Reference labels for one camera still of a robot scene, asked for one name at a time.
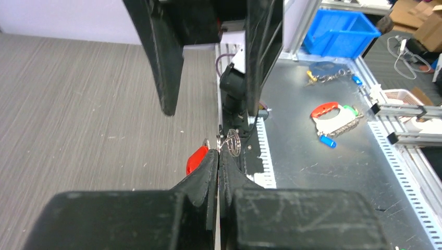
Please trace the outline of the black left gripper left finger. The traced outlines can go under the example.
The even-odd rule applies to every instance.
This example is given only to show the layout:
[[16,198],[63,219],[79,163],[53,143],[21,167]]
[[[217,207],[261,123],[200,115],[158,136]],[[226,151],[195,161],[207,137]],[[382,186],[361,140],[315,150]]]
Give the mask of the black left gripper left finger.
[[217,169],[211,149],[169,190],[56,194],[24,249],[214,249]]

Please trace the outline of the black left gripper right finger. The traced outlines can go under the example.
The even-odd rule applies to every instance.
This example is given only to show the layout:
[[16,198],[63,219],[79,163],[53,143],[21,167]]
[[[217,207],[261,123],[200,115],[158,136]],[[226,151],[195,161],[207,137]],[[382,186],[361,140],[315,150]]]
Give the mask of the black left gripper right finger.
[[219,155],[222,249],[388,249],[374,209],[359,193],[265,189],[226,151]]

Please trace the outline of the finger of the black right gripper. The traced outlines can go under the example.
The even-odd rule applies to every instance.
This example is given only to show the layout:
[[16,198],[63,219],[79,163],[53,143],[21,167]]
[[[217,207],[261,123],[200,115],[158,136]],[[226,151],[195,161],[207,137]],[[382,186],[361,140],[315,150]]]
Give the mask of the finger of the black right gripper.
[[248,115],[256,116],[262,88],[283,48],[284,1],[247,1],[245,86]]
[[162,112],[176,112],[186,45],[220,41],[214,1],[124,1],[155,80]]

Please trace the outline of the red key tag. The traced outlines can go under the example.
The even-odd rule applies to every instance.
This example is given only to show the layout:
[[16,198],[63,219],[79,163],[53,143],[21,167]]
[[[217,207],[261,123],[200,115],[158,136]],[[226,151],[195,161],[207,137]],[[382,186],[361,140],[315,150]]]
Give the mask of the red key tag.
[[205,138],[200,146],[187,160],[186,175],[191,174],[200,165],[208,150],[210,149],[209,139]]

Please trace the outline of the silver perforated keyring plate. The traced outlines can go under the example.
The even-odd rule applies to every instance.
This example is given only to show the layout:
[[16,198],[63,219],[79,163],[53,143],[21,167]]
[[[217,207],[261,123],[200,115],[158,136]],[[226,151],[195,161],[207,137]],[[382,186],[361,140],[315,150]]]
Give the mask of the silver perforated keyring plate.
[[216,242],[219,243],[219,249],[226,249],[226,238],[228,232],[228,219],[227,211],[228,204],[226,203],[226,188],[225,188],[225,177],[224,177],[224,167],[223,167],[223,153],[227,153],[232,158],[238,157],[241,152],[241,141],[238,135],[238,129],[229,129],[226,134],[219,134],[217,136],[217,150],[219,154],[218,161],[218,212],[219,220],[217,224],[219,225],[219,236],[216,238]]

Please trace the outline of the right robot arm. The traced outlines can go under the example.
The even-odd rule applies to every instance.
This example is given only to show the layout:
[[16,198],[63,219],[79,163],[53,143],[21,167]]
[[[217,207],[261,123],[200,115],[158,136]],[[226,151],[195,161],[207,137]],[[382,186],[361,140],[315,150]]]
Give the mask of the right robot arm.
[[225,129],[252,133],[262,88],[283,48],[283,1],[124,1],[148,57],[162,112],[176,112],[186,45],[219,43],[229,22],[243,21],[245,70],[230,63],[220,78]]

